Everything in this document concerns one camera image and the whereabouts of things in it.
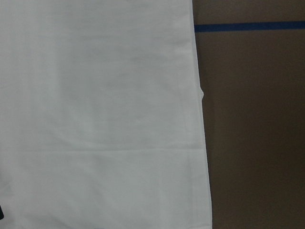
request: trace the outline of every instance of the black object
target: black object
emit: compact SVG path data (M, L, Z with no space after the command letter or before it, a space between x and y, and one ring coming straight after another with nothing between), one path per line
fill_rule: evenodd
M4 214L3 214L3 211L1 209L1 206L0 206L0 220L4 218Z

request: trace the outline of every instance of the brown cardboard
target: brown cardboard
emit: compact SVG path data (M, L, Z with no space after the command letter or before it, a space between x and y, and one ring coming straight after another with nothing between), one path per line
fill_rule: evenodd
M193 0L195 24L303 21L301 0Z
M196 34L214 229L305 228L304 40Z

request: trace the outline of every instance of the white cloth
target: white cloth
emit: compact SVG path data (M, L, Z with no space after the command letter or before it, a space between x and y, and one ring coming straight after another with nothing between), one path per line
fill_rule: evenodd
M1 229L210 229L191 0L0 0Z

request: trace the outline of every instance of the blue tape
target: blue tape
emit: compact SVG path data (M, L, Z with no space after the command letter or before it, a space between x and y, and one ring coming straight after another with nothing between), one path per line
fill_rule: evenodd
M195 32L298 30L298 29L305 29L305 21L195 25Z

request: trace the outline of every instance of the blue stripe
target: blue stripe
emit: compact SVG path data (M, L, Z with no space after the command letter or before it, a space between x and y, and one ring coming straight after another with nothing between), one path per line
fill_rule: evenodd
M297 30L297 29L305 29L305 21L195 25L195 32Z

